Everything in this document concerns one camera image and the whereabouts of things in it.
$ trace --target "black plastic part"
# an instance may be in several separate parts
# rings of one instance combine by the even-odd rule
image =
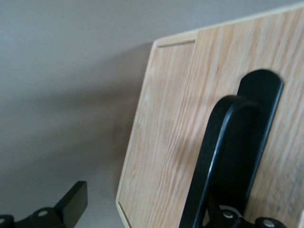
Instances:
[[[87,207],[87,183],[78,181],[55,205],[66,228],[73,228]]]
[[[86,206],[87,183],[78,181],[54,208],[41,208],[18,222],[0,215],[0,228],[73,228]]]
[[[0,215],[0,228],[14,228],[14,217],[11,215]]]
[[[237,95],[215,105],[205,132],[180,228],[200,228],[210,196],[243,213],[275,116],[283,82],[275,73],[246,75]]]
[[[247,222],[231,210],[220,210],[210,220],[205,228],[286,228],[286,226],[273,218],[258,218],[255,224]]]

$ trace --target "wooden board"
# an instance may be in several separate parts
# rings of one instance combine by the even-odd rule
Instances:
[[[304,209],[303,8],[203,29],[195,44],[153,48],[117,194],[129,227],[178,228],[212,108],[259,68],[277,72],[285,87],[245,217],[298,226]]]
[[[117,193],[126,227],[147,227],[193,47],[151,52]]]

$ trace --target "screw head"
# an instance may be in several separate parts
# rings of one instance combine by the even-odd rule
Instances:
[[[232,214],[230,211],[228,211],[228,210],[225,210],[225,211],[223,212],[223,215],[224,215],[224,217],[226,217],[226,218],[228,218],[228,219],[233,218],[233,214]]]
[[[269,228],[275,227],[274,223],[273,223],[272,221],[268,220],[268,219],[265,219],[265,220],[263,221],[263,224],[264,224],[266,227],[269,227]]]

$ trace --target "metal screw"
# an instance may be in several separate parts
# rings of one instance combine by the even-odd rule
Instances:
[[[48,212],[47,210],[43,210],[43,211],[38,213],[38,216],[39,217],[45,216],[47,214],[47,212]]]
[[[263,224],[264,224],[266,227],[269,227],[269,228],[275,227],[274,223],[273,223],[272,221],[268,220],[268,219],[265,219],[265,220],[263,221]]]
[[[228,219],[233,218],[233,214],[232,214],[230,211],[228,211],[228,210],[225,210],[225,211],[223,212],[223,215],[224,215],[226,218],[228,218]]]

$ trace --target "black plastic handle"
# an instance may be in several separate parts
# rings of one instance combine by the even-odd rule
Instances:
[[[225,142],[227,141],[229,130],[237,113],[244,111],[257,112],[259,103],[251,101],[241,96],[229,95],[223,97],[215,105],[210,115],[199,153],[198,166],[196,166],[193,181],[187,197],[180,227],[189,227],[189,221],[194,221],[193,228],[201,227],[204,211],[208,202],[205,198],[210,195],[210,185],[215,180],[215,174],[219,169],[219,160],[223,156]]]
[[[246,75],[220,99],[205,132],[180,228],[200,228],[212,196],[244,213],[275,116],[283,81],[269,70]]]

